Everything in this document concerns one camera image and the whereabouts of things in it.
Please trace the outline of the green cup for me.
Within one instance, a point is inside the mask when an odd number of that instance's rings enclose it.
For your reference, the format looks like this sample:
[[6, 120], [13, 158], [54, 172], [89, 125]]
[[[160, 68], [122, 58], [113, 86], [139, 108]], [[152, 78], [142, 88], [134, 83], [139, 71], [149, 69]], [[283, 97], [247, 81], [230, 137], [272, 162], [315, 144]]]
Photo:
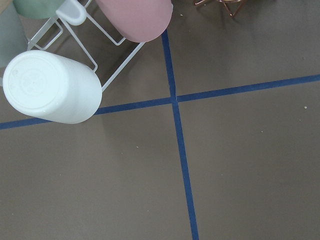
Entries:
[[56, 10], [64, 0], [14, 0], [18, 14], [30, 19], [48, 19], [56, 15]]

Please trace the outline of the pink cup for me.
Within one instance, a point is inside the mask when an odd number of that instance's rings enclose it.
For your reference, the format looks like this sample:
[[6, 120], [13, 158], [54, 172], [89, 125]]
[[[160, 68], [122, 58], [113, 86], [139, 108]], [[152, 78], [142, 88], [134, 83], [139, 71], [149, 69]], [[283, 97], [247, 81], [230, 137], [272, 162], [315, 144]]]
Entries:
[[135, 43], [159, 37], [173, 13], [170, 0], [97, 0], [96, 3], [118, 32]]

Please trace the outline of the white cup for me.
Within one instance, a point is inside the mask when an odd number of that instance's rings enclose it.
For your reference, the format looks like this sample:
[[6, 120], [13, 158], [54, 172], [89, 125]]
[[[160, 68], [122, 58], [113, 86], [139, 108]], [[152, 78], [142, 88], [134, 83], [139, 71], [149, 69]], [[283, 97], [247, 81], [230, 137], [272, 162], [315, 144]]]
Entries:
[[102, 101], [102, 86], [87, 65], [41, 50], [23, 52], [4, 71], [3, 91], [22, 114], [63, 124], [88, 120]]

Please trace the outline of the grey cup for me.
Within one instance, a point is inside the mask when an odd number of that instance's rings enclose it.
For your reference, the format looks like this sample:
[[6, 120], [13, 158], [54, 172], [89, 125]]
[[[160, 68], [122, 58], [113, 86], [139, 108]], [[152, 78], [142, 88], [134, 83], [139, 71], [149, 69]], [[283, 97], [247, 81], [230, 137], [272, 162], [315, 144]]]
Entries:
[[13, 3], [0, 14], [0, 67], [28, 48], [24, 27]]

